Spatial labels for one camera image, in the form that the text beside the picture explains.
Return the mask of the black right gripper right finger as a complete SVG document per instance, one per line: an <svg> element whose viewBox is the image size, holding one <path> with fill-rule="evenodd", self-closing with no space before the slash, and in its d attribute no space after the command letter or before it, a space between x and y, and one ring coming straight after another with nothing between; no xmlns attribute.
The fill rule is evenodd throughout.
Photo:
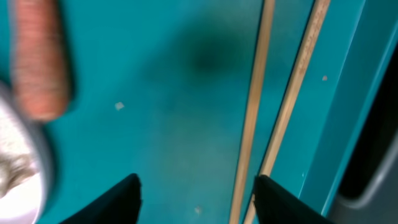
<svg viewBox="0 0 398 224"><path fill-rule="evenodd" d="M259 224L333 224L266 175L254 179Z"/></svg>

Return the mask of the orange carrot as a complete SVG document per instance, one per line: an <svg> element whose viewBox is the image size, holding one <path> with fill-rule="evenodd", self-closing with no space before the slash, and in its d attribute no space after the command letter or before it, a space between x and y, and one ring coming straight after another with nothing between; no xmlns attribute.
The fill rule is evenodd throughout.
<svg viewBox="0 0 398 224"><path fill-rule="evenodd" d="M70 78L58 1L16 0L13 85L24 113L36 121L61 117L70 101Z"/></svg>

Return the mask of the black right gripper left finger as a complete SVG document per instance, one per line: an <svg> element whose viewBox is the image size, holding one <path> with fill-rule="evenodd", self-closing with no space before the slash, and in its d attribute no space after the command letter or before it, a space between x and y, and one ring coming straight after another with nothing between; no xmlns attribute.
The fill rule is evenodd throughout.
<svg viewBox="0 0 398 224"><path fill-rule="evenodd" d="M135 224L141 205L140 179L130 174L62 224Z"/></svg>

